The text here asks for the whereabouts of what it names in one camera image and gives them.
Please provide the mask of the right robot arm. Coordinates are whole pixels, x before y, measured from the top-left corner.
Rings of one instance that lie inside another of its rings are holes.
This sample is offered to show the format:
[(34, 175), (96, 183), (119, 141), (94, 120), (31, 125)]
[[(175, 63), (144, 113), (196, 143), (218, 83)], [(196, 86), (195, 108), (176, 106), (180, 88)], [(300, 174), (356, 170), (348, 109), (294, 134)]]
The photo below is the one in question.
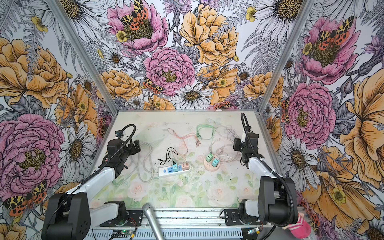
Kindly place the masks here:
[(241, 164), (259, 177), (259, 193), (256, 200), (242, 200), (239, 206), (240, 219), (271, 223), (287, 227), (298, 222), (297, 200), (293, 196), (294, 182), (284, 178), (258, 153), (259, 135), (244, 132), (234, 141), (234, 150), (241, 153)]

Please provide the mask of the pink USB charger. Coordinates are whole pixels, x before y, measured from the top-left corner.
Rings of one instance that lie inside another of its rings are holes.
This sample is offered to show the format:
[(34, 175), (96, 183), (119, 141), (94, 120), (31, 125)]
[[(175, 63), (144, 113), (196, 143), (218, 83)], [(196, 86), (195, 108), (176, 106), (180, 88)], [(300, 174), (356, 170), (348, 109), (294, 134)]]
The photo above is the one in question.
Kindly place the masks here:
[(183, 171), (188, 171), (190, 169), (189, 163), (183, 163), (181, 166)]

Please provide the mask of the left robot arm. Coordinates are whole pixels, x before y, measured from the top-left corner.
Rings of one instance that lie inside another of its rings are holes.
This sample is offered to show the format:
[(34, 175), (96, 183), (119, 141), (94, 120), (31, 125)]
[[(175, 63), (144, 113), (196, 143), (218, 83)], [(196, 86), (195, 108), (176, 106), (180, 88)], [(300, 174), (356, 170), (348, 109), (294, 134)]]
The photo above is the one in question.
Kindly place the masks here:
[(54, 194), (46, 211), (43, 240), (82, 240), (88, 232), (103, 223), (123, 224), (128, 213), (123, 201), (109, 201), (91, 208), (92, 199), (126, 168), (129, 156), (141, 152), (140, 141), (113, 139), (98, 170), (78, 186), (63, 194)]

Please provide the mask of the teal USB charger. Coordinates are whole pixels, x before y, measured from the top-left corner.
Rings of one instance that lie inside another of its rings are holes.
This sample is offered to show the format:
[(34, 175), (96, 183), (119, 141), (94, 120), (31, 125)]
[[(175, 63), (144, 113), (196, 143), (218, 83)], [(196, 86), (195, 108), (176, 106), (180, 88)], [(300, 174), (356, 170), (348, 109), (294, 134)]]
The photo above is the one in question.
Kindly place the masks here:
[(216, 168), (216, 167), (219, 165), (219, 163), (220, 163), (220, 160), (217, 159), (217, 158), (215, 158), (215, 159), (212, 161), (212, 166), (213, 166), (214, 168)]
[(174, 164), (172, 165), (172, 167), (173, 167), (173, 172), (174, 172), (174, 173), (176, 173), (176, 172), (179, 171), (179, 166), (178, 166), (177, 163), (174, 163)]

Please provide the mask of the green USB charger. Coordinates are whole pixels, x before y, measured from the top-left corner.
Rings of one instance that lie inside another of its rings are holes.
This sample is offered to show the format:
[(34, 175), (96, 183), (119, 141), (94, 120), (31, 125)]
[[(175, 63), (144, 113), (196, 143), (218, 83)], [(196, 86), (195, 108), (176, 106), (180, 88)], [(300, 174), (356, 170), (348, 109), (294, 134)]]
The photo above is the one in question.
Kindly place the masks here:
[(214, 155), (212, 153), (209, 153), (207, 156), (206, 156), (206, 161), (207, 162), (211, 162), (214, 158)]

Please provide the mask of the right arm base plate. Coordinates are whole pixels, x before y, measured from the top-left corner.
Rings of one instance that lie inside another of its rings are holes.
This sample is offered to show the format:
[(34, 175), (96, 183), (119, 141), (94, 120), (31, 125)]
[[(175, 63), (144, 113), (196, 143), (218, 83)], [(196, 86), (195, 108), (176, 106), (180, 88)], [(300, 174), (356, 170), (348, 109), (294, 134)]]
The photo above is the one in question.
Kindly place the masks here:
[(258, 217), (248, 216), (239, 209), (223, 209), (220, 218), (225, 221), (226, 226), (261, 226)]

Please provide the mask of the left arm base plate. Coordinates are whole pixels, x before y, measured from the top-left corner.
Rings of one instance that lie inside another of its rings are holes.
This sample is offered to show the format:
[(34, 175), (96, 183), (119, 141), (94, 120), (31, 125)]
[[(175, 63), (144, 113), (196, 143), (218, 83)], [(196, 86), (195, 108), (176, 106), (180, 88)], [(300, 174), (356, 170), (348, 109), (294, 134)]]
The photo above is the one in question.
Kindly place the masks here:
[(140, 227), (144, 218), (142, 210), (126, 210), (122, 217), (106, 221), (100, 227)]

